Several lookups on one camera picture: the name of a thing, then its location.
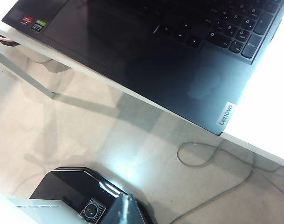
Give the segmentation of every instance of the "white desk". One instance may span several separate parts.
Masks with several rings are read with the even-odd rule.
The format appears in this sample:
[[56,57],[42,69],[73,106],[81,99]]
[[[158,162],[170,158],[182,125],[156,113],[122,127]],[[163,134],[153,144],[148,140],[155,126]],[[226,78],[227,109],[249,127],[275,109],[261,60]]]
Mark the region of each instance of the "white desk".
[[[1,19],[16,3],[0,4],[0,35],[48,56],[84,74],[98,78],[123,92],[174,113],[70,59],[69,57],[26,37]],[[284,18],[277,34],[244,91],[230,119],[223,138],[284,165]]]

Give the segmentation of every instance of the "laptop keyboard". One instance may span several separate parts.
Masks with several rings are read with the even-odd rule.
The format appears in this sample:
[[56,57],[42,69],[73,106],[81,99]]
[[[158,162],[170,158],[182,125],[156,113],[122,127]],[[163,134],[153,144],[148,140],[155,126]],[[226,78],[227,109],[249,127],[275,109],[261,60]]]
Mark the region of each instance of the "laptop keyboard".
[[283,0],[121,0],[160,22],[154,34],[190,47],[208,41],[251,59]]

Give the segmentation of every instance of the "sticker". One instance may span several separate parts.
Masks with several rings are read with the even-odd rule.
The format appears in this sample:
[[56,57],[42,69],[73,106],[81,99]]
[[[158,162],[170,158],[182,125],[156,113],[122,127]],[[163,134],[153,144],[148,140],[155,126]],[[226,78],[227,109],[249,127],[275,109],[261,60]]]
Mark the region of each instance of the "sticker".
[[40,31],[43,29],[43,26],[35,23],[34,26],[32,26],[32,30],[35,30],[36,32],[40,33]]
[[26,25],[29,25],[30,23],[32,23],[33,20],[34,19],[31,16],[25,15],[21,20],[21,24],[24,24],[26,26]]
[[227,123],[229,122],[235,108],[236,108],[236,105],[228,101],[226,103],[220,117],[218,118],[216,125],[218,125],[220,127],[225,127],[227,125]]
[[43,26],[43,27],[45,27],[47,25],[47,23],[42,21],[42,20],[37,20],[36,23]]

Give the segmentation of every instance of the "touchpad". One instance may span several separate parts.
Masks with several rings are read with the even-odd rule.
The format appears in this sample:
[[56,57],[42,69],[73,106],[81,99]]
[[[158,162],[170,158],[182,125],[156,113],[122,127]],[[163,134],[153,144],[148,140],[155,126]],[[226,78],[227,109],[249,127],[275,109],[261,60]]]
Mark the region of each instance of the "touchpad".
[[131,57],[134,49],[128,45],[145,35],[141,27],[132,15],[106,1],[69,0],[43,35],[110,68],[117,58]]

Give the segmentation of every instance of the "lenovo logo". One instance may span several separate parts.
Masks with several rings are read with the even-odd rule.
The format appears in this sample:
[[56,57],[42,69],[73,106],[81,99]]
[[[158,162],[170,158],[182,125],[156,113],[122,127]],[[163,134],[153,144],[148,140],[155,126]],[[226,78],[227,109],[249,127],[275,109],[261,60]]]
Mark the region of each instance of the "lenovo logo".
[[236,107],[235,104],[233,104],[231,102],[227,102],[227,104],[225,105],[220,117],[217,120],[216,125],[218,125],[220,127],[225,127],[227,125],[229,119],[231,118],[235,107]]

